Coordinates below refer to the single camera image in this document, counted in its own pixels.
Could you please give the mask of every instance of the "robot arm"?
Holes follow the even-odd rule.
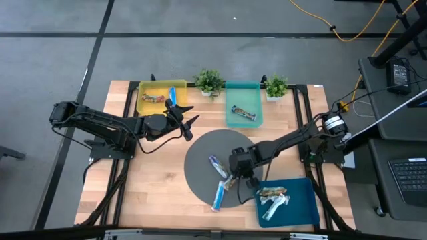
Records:
[[[146,138],[155,141],[164,135],[180,128],[185,140],[193,138],[191,124],[199,117],[195,116],[183,123],[183,113],[193,107],[172,106],[168,99],[165,102],[164,114],[143,117],[118,117],[80,105],[64,101],[54,105],[49,118],[52,128],[76,127],[95,135],[94,141],[85,140],[91,146],[93,158],[131,159],[135,153],[138,140]]]
[[[322,120],[322,130],[315,124],[318,120]],[[270,163],[281,151],[306,141],[312,152],[321,153],[329,140],[343,137],[347,130],[339,114],[319,114],[302,128],[276,140],[261,141],[249,146],[246,151],[241,147],[234,149],[229,157],[230,171],[235,178],[247,178],[253,188],[259,189],[259,181],[254,178],[254,168]]]

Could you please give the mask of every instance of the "keyboard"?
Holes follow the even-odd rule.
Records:
[[[388,162],[404,202],[427,207],[427,160],[397,159]]]

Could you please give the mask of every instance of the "wooden table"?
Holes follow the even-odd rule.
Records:
[[[111,82],[104,107],[106,113],[120,117],[123,115],[128,86],[129,81]],[[323,87],[321,85],[308,85],[307,87],[312,114],[327,111],[328,104]],[[254,143],[276,139],[298,127],[292,92],[285,95],[279,102],[266,102],[264,95],[262,89],[264,123],[257,129],[233,129],[243,133]],[[136,93],[133,94],[133,98],[133,105],[130,108],[132,112]],[[302,95],[299,98],[302,103],[303,119],[306,120]],[[227,129],[227,126],[224,112],[225,94],[211,100],[209,97],[202,97],[198,89],[187,88],[187,102],[188,105],[193,105],[194,109],[185,115],[186,119],[200,114],[199,119],[191,128],[194,134],[193,140],[186,142],[184,138],[181,138],[170,141],[150,155],[143,154],[137,148],[135,158],[129,167],[119,226],[166,229],[312,231],[312,225],[261,229],[256,218],[253,200],[244,205],[223,208],[219,213],[214,213],[210,205],[199,200],[191,192],[183,172],[187,150],[198,137],[216,129]],[[147,142],[143,139],[141,143],[145,150],[150,150],[174,135],[179,135],[179,131],[174,131],[155,142]],[[102,200],[107,188],[111,163],[111,159],[102,159],[88,171],[75,223],[86,220]],[[349,226],[355,227],[342,172],[332,164],[324,164],[323,172],[328,199],[345,222]],[[300,163],[297,147],[292,147],[282,151],[274,159],[269,180],[296,177],[305,177],[304,166]],[[325,228],[322,205],[317,197],[316,200],[321,219],[320,226]],[[114,206],[115,199],[111,202],[107,223],[112,222]]]

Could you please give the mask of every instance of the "yellow tray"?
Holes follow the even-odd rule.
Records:
[[[187,81],[167,80],[167,81],[141,81],[139,83],[138,101],[136,109],[142,116],[163,113],[166,110],[165,102],[150,103],[142,100],[142,95],[163,95],[169,98],[169,89],[174,86],[176,91],[177,104],[187,106]]]

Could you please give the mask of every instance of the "white pot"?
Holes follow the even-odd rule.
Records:
[[[282,97],[268,97],[268,94],[266,92],[267,101],[280,101]]]
[[[202,94],[204,97],[210,97],[210,96],[212,95],[212,92],[204,92],[204,91],[202,91],[202,92],[201,92],[201,94]]]

